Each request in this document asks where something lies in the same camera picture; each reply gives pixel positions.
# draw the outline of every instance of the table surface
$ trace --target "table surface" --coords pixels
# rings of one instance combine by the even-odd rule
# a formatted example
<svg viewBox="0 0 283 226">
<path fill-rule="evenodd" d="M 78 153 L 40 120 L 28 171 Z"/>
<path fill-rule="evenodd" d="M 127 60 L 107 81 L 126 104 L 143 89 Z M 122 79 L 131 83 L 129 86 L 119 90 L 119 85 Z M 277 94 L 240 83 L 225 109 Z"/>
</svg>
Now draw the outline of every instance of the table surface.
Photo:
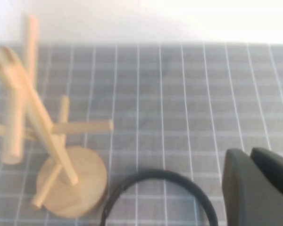
<svg viewBox="0 0 283 226">
<path fill-rule="evenodd" d="M 11 46 L 21 54 L 19 46 Z M 147 168 L 179 172 L 197 183 L 226 225 L 221 180 L 225 152 L 254 146 L 283 156 L 283 45 L 173 44 L 40 46 L 38 92 L 54 121 L 61 95 L 70 120 L 112 118 L 112 133 L 67 137 L 95 150 L 110 188 Z M 0 84 L 0 122 L 5 92 Z M 0 226 L 98 225 L 100 208 L 62 219 L 29 201 L 48 154 L 25 143 L 19 165 L 0 163 Z M 117 201 L 108 225 L 206 225 L 197 201 L 163 181 L 146 181 Z"/>
</svg>

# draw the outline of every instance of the grid mat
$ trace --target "grid mat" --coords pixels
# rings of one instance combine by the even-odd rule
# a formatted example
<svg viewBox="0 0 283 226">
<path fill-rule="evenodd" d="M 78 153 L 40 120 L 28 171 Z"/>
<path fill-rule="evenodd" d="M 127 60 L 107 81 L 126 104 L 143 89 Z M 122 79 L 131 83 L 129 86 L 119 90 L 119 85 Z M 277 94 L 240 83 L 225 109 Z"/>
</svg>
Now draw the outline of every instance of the grid mat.
<svg viewBox="0 0 283 226">
<path fill-rule="evenodd" d="M 225 151 L 262 146 L 283 156 L 283 45 L 40 46 L 37 89 L 53 121 L 62 94 L 70 121 L 114 120 L 112 133 L 67 137 L 103 158 L 110 188 L 141 169 L 179 172 L 209 196 L 221 226 Z M 5 99 L 0 84 L 0 122 Z M 0 163 L 0 226 L 98 225 L 100 208 L 63 219 L 29 205 L 47 156 L 26 142 L 23 163 Z M 186 191 L 152 180 L 121 196 L 108 225 L 208 223 Z"/>
</svg>

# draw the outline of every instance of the wooden peg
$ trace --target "wooden peg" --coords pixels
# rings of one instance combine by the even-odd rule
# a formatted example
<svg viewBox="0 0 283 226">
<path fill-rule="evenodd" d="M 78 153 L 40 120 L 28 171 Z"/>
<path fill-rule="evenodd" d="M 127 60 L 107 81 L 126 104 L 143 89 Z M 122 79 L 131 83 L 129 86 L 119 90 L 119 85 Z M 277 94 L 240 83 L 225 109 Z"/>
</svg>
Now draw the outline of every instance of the wooden peg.
<svg viewBox="0 0 283 226">
<path fill-rule="evenodd" d="M 47 177 L 46 181 L 44 182 L 40 190 L 34 195 L 31 204 L 36 209 L 40 209 L 41 206 L 43 205 L 47 194 L 51 190 L 53 183 L 56 181 L 62 169 L 63 169 L 62 165 L 60 163 L 56 163 L 55 167 L 50 172 L 49 176 Z"/>
<path fill-rule="evenodd" d="M 1 152 L 1 161 L 5 164 L 17 164 L 23 158 L 24 100 L 22 90 L 8 92 L 6 130 Z"/>
<path fill-rule="evenodd" d="M 68 121 L 69 116 L 69 98 L 67 96 L 63 96 L 61 98 L 60 102 L 60 111 L 58 114 L 58 121 L 63 123 Z M 61 142 L 62 145 L 65 145 L 66 142 L 66 135 L 60 135 L 61 136 Z M 50 172 L 47 180 L 42 185 L 41 189 L 36 193 L 36 195 L 33 197 L 31 204 L 37 208 L 40 209 L 43 205 L 44 200 L 46 199 L 47 194 L 49 193 L 50 189 L 52 188 L 53 183 L 57 179 L 58 175 L 60 174 L 62 170 L 62 165 L 59 162 L 56 162 L 55 167 Z"/>
<path fill-rule="evenodd" d="M 5 126 L 0 125 L 0 136 L 4 136 L 5 134 Z M 29 140 L 38 140 L 38 137 L 36 136 L 36 134 L 34 133 L 34 131 L 32 129 L 25 129 L 24 134 L 23 134 L 25 139 L 29 139 Z"/>
<path fill-rule="evenodd" d="M 38 19 L 30 14 L 24 15 L 24 66 L 32 84 L 36 85 L 36 70 L 38 68 Z"/>
<path fill-rule="evenodd" d="M 60 102 L 60 111 L 58 113 L 58 121 L 60 123 L 65 123 L 68 121 L 68 116 L 69 116 L 69 98 L 68 96 L 62 96 L 61 102 Z M 62 134 L 61 135 L 61 141 L 62 145 L 65 146 L 66 142 L 66 135 Z"/>
<path fill-rule="evenodd" d="M 52 126 L 52 134 L 73 134 L 85 132 L 103 132 L 112 131 L 114 128 L 112 120 L 94 120 L 94 121 L 74 121 L 68 123 L 55 123 Z"/>
</svg>

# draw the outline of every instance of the black plastic object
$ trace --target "black plastic object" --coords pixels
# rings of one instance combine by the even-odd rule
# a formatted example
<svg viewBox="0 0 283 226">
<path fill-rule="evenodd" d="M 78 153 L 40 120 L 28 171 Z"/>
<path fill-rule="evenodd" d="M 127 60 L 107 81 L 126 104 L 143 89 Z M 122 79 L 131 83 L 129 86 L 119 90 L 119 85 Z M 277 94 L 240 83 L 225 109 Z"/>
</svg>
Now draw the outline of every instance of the black plastic object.
<svg viewBox="0 0 283 226">
<path fill-rule="evenodd" d="M 120 182 L 111 193 L 107 203 L 104 206 L 100 226 L 105 226 L 106 219 L 109 216 L 109 213 L 111 212 L 112 207 L 119 198 L 120 194 L 132 185 L 146 179 L 164 179 L 185 188 L 190 194 L 194 195 L 198 202 L 202 205 L 208 217 L 210 226 L 218 226 L 217 215 L 212 203 L 210 202 L 206 194 L 195 183 L 178 173 L 160 169 L 145 170 L 140 173 L 131 175 Z"/>
<path fill-rule="evenodd" d="M 272 185 L 283 194 L 283 157 L 262 147 L 254 147 L 250 158 Z"/>
<path fill-rule="evenodd" d="M 283 226 L 283 194 L 240 149 L 226 152 L 222 190 L 228 226 Z"/>
</svg>

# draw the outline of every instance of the round wooden base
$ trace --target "round wooden base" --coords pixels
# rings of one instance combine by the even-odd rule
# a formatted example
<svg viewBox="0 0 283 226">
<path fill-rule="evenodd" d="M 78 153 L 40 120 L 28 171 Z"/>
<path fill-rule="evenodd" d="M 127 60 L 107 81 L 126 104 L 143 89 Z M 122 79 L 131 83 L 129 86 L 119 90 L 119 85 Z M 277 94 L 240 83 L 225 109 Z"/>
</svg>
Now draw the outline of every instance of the round wooden base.
<svg viewBox="0 0 283 226">
<path fill-rule="evenodd" d="M 98 204 L 107 186 L 107 171 L 99 155 L 87 148 L 67 148 L 69 157 L 77 172 L 79 182 L 70 186 L 66 176 L 60 173 L 47 195 L 44 206 L 54 214 L 65 218 L 82 216 Z M 37 177 L 37 191 L 42 187 L 55 162 L 49 157 Z"/>
</svg>

